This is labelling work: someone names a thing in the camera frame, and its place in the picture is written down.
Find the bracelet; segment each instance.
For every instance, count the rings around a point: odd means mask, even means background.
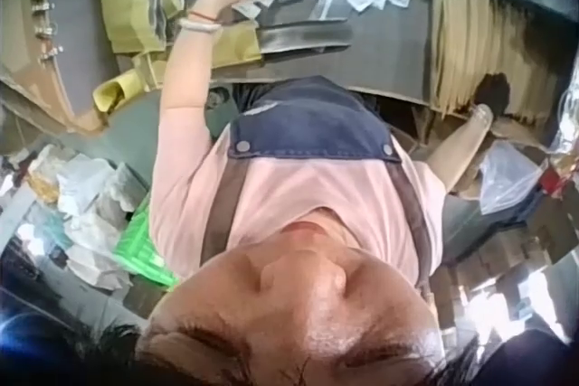
[[[216,18],[210,17],[209,15],[197,13],[196,11],[193,11],[193,10],[187,11],[187,15],[189,15],[189,14],[195,15],[199,18],[203,18],[203,19],[208,20],[208,21],[213,22],[213,23],[219,23],[219,20],[217,20]]]
[[[194,22],[193,20],[188,20],[186,18],[180,19],[179,25],[181,26],[182,29],[186,29],[187,31],[201,32],[201,33],[215,33],[219,29],[221,29],[221,25],[218,23],[215,24],[199,23]]]

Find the apron button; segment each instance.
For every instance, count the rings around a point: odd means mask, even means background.
[[[235,149],[240,153],[247,153],[250,150],[250,143],[247,140],[242,140],[235,145]]]

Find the green plastic basket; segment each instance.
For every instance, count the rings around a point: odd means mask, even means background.
[[[128,227],[123,232],[115,257],[128,270],[151,279],[158,284],[172,287],[177,278],[167,268],[159,256],[148,234],[149,195],[138,206]]]

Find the pink shirt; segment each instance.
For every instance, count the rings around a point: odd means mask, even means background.
[[[198,269],[205,226],[227,161],[230,130],[215,145],[200,108],[162,114],[153,173],[150,233],[166,266],[179,278]],[[444,185],[430,168],[394,147],[410,178],[432,240],[431,273],[441,262]],[[344,223],[320,209],[328,209]],[[251,160],[227,249],[260,242],[294,221],[315,221],[348,244],[396,267],[411,283],[418,259],[392,180],[380,160]]]

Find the dark hair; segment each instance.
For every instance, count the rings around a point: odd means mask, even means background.
[[[138,337],[138,329],[130,325],[112,326],[95,336],[88,329],[72,331],[38,315],[20,315],[0,325],[0,384],[209,386],[166,362],[137,357]],[[479,368],[478,348],[473,340],[419,384],[470,384]],[[240,377],[224,372],[223,384],[255,384],[247,369],[242,367],[241,373]],[[292,383],[306,385],[302,376],[289,379]]]

